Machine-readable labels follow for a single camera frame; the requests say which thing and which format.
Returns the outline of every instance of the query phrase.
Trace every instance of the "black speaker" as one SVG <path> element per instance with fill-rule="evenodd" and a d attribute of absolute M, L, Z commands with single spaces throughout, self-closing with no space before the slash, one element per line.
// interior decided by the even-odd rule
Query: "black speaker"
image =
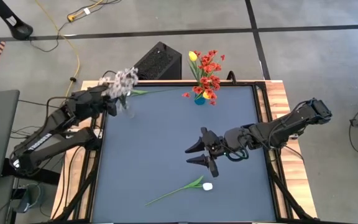
<path fill-rule="evenodd" d="M 139 80 L 181 80 L 181 53 L 158 42 L 134 67 Z"/>

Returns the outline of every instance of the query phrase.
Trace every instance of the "gray floor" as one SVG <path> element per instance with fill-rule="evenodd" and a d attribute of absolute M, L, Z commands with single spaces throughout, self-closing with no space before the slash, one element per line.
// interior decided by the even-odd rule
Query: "gray floor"
<path fill-rule="evenodd" d="M 35 35 L 54 35 L 53 25 L 33 0 L 6 0 L 16 14 L 34 27 Z M 251 0 L 258 27 L 336 26 L 358 24 L 358 1 Z M 43 1 L 58 26 L 66 15 L 89 4 L 86 0 Z M 250 27 L 243 0 L 123 0 L 106 6 L 64 30 L 64 34 L 99 34 L 207 28 Z M 0 20 L 0 37 L 9 37 Z M 358 154 L 347 136 L 349 119 L 358 111 L 358 30 L 260 33 L 272 79 L 284 80 L 294 106 L 317 97 L 333 111 L 333 120 L 311 126 L 300 138 L 318 216 L 323 220 L 358 223 Z M 135 64 L 162 41 L 183 54 L 183 78 L 189 50 L 219 50 L 226 54 L 221 78 L 233 70 L 238 79 L 262 79 L 251 33 L 120 37 L 73 40 L 80 52 L 80 81 L 95 80 L 106 70 Z M 50 48 L 54 41 L 35 41 Z M 19 89 L 23 100 L 46 102 L 64 95 L 76 67 L 75 56 L 63 40 L 46 54 L 28 42 L 8 42 L 0 59 L 0 90 Z M 42 106 L 20 103 L 15 128 L 41 125 Z M 358 129 L 353 130 L 358 147 Z M 18 141 L 12 141 L 13 147 Z M 50 187 L 43 211 L 50 212 L 55 187 Z M 18 223 L 46 220 L 38 209 L 18 216 Z"/>

